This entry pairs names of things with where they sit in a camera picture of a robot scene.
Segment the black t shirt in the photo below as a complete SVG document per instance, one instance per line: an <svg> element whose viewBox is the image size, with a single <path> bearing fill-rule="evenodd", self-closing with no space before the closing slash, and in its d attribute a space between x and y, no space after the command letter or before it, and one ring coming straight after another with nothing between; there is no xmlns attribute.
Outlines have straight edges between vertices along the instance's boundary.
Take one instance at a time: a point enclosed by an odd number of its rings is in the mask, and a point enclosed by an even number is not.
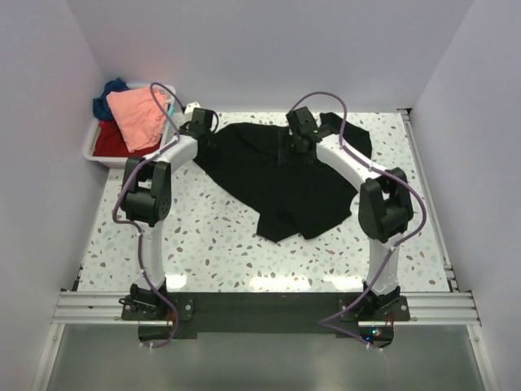
<svg viewBox="0 0 521 391"><path fill-rule="evenodd" d="M281 165L282 127L232 123L212 136L195 163L220 187L260 216L256 233L272 242L300 234L313 239L352 214L357 189L330 166Z"/></svg>

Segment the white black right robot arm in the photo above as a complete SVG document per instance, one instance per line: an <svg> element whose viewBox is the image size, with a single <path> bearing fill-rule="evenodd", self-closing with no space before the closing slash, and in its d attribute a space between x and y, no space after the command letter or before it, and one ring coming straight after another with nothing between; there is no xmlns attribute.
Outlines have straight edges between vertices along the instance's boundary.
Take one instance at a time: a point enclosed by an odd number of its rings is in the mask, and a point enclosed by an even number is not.
<svg viewBox="0 0 521 391"><path fill-rule="evenodd" d="M279 135L279 162L298 165L321 162L334 169L358 191L357 218L370 244L370 267L364 292L356 305L380 320L400 296L400 240L414 211L405 173L385 169L348 145L342 135L318 125L307 107L286 114L289 128Z"/></svg>

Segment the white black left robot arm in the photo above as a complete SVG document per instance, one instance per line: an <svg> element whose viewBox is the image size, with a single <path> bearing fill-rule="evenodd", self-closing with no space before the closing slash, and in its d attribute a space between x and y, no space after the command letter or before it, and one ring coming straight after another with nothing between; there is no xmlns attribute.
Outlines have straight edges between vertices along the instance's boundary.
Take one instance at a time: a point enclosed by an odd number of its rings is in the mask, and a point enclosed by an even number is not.
<svg viewBox="0 0 521 391"><path fill-rule="evenodd" d="M115 222L130 224L138 231L136 278L130 292L147 292L139 308L149 319L161 319L169 309L169 300L159 292L166 291L161 240L173 203L172 174L210 148L219 126L214 111L196 104L186 108L184 120L179 134L158 151L126 161L115 206L116 211L125 212L125 219L113 215Z"/></svg>

